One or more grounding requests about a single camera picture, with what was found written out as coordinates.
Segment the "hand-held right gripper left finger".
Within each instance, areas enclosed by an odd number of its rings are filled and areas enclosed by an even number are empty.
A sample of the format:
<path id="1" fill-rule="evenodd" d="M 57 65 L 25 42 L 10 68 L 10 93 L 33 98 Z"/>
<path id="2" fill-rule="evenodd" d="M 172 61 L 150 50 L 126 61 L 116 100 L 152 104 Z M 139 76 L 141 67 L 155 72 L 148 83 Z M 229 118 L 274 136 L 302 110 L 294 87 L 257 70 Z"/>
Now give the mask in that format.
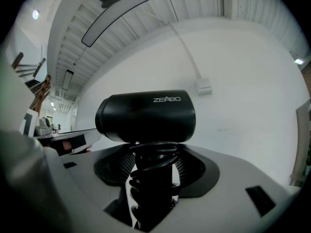
<path id="1" fill-rule="evenodd" d="M 74 184 L 74 233 L 136 233 L 126 194 L 125 165 L 132 160 L 127 155 L 128 146 L 119 145 L 61 157 L 75 163 L 66 169 Z"/>

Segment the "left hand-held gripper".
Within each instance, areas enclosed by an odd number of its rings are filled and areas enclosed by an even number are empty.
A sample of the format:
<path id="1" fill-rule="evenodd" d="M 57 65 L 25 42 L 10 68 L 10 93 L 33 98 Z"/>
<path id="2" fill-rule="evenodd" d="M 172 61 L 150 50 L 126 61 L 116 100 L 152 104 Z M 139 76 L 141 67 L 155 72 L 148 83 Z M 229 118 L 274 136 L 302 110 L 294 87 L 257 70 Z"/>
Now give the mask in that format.
<path id="1" fill-rule="evenodd" d="M 50 122 L 46 117 L 39 118 L 38 112 L 28 109 L 20 132 L 29 137 L 45 139 L 52 137 Z M 68 133 L 54 134 L 52 137 L 52 148 L 58 154 L 78 154 L 87 152 L 87 149 L 99 141 L 101 134 L 96 129 L 74 131 Z"/>

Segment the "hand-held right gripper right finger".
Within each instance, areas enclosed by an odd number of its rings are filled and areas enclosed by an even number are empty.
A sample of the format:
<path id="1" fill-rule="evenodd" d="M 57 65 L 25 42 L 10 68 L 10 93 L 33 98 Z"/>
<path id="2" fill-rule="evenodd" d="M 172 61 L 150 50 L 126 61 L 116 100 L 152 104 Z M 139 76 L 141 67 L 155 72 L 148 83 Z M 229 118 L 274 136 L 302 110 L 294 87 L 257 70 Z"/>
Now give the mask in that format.
<path id="1" fill-rule="evenodd" d="M 180 199 L 155 228 L 155 233 L 262 233 L 281 216 L 299 192 L 281 186 L 250 162 L 231 155 L 191 146 L 220 169 L 215 186 L 195 199 Z M 275 207 L 260 216 L 246 189 L 260 186 Z"/>

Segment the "black hair dryer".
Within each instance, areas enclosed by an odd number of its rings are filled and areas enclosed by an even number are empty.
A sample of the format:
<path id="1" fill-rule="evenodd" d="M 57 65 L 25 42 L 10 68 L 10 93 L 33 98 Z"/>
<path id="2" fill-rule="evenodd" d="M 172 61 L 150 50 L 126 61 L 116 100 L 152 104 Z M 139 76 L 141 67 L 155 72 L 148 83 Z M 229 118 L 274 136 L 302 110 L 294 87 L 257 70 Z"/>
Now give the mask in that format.
<path id="1" fill-rule="evenodd" d="M 130 174 L 131 211 L 138 228 L 149 232 L 173 209 L 180 185 L 173 183 L 179 143 L 194 134 L 196 115 L 185 90 L 112 95 L 98 108 L 99 133 L 130 144 L 136 170 Z"/>

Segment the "long ceiling light panel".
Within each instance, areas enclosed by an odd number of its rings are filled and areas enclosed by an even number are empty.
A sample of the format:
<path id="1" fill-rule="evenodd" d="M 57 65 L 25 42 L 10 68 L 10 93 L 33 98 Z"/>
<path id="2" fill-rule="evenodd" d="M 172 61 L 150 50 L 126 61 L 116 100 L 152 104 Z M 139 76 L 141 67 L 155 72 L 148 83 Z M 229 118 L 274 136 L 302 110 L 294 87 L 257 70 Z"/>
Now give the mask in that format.
<path id="1" fill-rule="evenodd" d="M 66 70 L 65 75 L 64 75 L 64 79 L 63 79 L 63 84 L 62 84 L 62 88 L 64 90 L 68 90 L 73 75 L 74 75 L 73 71 L 71 71 L 69 69 Z"/>
<path id="2" fill-rule="evenodd" d="M 120 0 L 105 9 L 84 34 L 81 42 L 92 47 L 101 34 L 130 10 L 149 0 Z"/>

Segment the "dark wooden staircase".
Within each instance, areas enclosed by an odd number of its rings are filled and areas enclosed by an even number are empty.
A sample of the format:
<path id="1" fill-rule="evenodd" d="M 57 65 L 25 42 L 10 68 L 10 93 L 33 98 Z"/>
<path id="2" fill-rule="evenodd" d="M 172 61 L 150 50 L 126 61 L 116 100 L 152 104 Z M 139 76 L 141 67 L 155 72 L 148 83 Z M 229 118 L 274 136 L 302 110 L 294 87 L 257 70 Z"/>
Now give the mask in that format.
<path id="1" fill-rule="evenodd" d="M 30 109 L 38 112 L 42 107 L 43 101 L 50 94 L 51 89 L 51 76 L 46 75 L 43 81 L 36 80 L 36 77 L 46 63 L 46 58 L 43 58 L 38 64 L 22 64 L 21 61 L 24 57 L 24 53 L 20 52 L 15 60 L 12 62 L 11 67 L 18 75 L 19 78 L 24 81 L 27 88 L 33 93 L 35 98 L 33 99 Z"/>

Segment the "grey cubby shelf unit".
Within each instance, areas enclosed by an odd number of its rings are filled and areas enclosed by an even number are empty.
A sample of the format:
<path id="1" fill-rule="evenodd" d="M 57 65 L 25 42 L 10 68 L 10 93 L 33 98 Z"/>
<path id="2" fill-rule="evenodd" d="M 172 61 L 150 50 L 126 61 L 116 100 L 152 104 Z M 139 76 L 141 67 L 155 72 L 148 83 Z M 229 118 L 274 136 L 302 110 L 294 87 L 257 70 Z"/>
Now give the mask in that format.
<path id="1" fill-rule="evenodd" d="M 297 119 L 297 150 L 294 167 L 290 175 L 290 185 L 301 186 L 305 180 L 305 168 L 310 143 L 310 117 L 311 101 L 306 101 L 296 109 Z"/>

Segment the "white wall junction box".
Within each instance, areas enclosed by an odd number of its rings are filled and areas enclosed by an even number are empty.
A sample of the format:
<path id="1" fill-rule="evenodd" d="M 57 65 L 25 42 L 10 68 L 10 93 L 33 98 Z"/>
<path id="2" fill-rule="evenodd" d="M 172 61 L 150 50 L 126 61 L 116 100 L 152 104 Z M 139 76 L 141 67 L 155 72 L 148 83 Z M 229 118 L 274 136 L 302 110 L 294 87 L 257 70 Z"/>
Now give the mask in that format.
<path id="1" fill-rule="evenodd" d="M 196 88 L 198 95 L 206 95 L 212 93 L 212 86 L 209 78 L 200 78 L 196 80 Z"/>

